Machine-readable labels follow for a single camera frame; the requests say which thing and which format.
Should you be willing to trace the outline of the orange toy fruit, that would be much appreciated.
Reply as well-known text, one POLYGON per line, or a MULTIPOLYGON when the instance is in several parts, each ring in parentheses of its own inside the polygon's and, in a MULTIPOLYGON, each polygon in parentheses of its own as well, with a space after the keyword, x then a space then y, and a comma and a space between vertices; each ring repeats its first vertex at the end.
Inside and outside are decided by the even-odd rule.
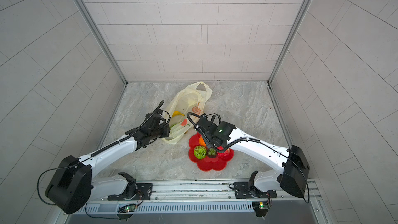
POLYGON ((207 145, 206 145, 206 143, 204 142, 204 139, 203 139, 202 136, 199 137, 199 145, 201 145, 201 146, 207 148, 207 145))

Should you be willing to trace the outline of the green purple toy grapes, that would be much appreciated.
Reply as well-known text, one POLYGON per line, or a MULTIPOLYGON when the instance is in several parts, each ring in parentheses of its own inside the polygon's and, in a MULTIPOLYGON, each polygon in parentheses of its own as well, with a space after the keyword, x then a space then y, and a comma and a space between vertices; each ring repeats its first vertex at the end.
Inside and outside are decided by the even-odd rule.
POLYGON ((217 152, 213 148, 207 149, 207 157, 209 159, 215 159, 217 157, 217 152))

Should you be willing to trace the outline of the yellow toy banana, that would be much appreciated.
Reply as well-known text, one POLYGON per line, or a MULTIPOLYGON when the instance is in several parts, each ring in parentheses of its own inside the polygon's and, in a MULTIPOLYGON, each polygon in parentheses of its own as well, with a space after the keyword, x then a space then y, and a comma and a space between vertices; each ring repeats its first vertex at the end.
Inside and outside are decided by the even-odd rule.
POLYGON ((174 111, 172 117, 176 117, 176 116, 185 116, 185 114, 181 113, 180 111, 174 111))

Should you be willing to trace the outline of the green toy apple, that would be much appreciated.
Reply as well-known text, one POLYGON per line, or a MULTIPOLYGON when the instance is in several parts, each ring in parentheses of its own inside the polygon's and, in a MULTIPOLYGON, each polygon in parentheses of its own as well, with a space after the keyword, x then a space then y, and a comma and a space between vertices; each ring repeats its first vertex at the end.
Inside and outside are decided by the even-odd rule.
POLYGON ((203 160, 207 157, 207 148, 201 145, 196 146, 193 150, 193 154, 198 160, 203 160))

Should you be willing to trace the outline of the red flower-shaped plate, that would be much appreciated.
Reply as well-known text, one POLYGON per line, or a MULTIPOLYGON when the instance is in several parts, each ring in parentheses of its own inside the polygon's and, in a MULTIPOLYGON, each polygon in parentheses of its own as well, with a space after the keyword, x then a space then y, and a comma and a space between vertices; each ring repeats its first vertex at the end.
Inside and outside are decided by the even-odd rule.
POLYGON ((193 135, 190 139, 189 139, 189 147, 190 150, 188 152, 188 156, 189 159, 197 164, 197 167, 204 172, 208 172, 211 170, 214 171, 222 171, 227 167, 227 164, 229 161, 231 161, 234 158, 234 151, 232 149, 230 149, 230 155, 227 157, 220 157, 217 155, 217 157, 215 159, 209 159, 208 157, 206 157, 203 160, 198 160, 194 154, 193 154, 193 150, 196 146, 199 146, 199 137, 201 135, 200 134, 195 134, 193 135))

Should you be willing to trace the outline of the translucent yellowish plastic bag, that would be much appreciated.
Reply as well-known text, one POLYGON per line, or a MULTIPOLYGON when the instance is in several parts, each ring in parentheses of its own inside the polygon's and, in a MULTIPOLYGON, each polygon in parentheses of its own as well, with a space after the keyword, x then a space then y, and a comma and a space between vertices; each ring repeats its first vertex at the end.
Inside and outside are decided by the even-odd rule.
POLYGON ((171 115, 170 135, 162 140, 167 144, 177 144, 179 140, 193 127, 187 119, 188 112, 202 115, 206 102, 212 95, 211 88, 204 82, 197 82, 188 85, 185 89, 176 94, 171 103, 166 107, 171 115), (174 111, 180 111, 185 116, 172 117, 174 111))

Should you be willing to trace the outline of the red toy fruit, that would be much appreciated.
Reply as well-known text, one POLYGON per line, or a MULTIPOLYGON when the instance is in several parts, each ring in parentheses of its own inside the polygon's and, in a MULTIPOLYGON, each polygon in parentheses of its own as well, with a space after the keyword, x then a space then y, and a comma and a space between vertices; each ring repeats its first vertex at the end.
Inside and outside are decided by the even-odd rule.
POLYGON ((227 150, 225 150, 224 152, 217 152, 217 154, 218 154, 218 156, 220 156, 220 157, 227 157, 227 156, 229 156, 230 155, 230 149, 227 149, 227 150))

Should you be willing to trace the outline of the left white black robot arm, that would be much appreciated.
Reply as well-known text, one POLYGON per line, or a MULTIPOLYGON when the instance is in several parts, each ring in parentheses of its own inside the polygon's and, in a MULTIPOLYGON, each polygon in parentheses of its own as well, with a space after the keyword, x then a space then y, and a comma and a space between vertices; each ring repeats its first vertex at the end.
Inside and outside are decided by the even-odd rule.
POLYGON ((66 214, 73 214, 89 201, 116 197, 118 200, 131 200, 135 196, 143 198, 133 176, 119 172, 115 176, 98 178, 97 174, 106 167, 145 148, 156 139, 166 138, 170 133, 170 118, 163 117, 163 103, 145 116, 143 123, 125 133, 122 137, 101 149, 81 157, 68 156, 57 168, 45 190, 49 205, 58 206, 66 214))

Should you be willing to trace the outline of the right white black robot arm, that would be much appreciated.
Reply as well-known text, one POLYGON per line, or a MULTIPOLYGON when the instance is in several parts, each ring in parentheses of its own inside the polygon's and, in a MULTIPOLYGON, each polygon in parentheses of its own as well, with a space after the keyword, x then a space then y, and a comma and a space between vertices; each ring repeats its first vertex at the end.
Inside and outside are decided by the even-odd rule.
POLYGON ((309 200, 308 175, 310 166, 306 156, 298 146, 290 148, 267 143, 247 134, 235 125, 220 121, 214 123, 218 114, 187 113, 187 119, 203 138, 208 148, 218 153, 237 150, 268 165, 267 172, 253 172, 248 182, 248 191, 255 198, 262 198, 270 190, 284 190, 296 197, 309 200))

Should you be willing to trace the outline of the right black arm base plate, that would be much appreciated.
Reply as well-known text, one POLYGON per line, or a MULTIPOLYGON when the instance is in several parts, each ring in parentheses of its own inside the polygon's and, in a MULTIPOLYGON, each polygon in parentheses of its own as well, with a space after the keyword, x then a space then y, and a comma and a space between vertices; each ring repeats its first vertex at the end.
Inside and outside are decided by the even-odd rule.
POLYGON ((247 181, 237 181, 229 184, 229 188, 235 192, 236 199, 276 199, 277 193, 274 190, 262 192, 252 183, 247 181))

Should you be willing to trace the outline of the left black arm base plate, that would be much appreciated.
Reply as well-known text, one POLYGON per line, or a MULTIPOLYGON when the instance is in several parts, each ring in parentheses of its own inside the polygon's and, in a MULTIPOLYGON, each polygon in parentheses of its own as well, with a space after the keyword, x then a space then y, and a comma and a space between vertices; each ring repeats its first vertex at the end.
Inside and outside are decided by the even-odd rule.
POLYGON ((110 195, 108 201, 142 201, 149 200, 152 193, 152 183, 137 183, 128 185, 123 193, 119 195, 110 195))

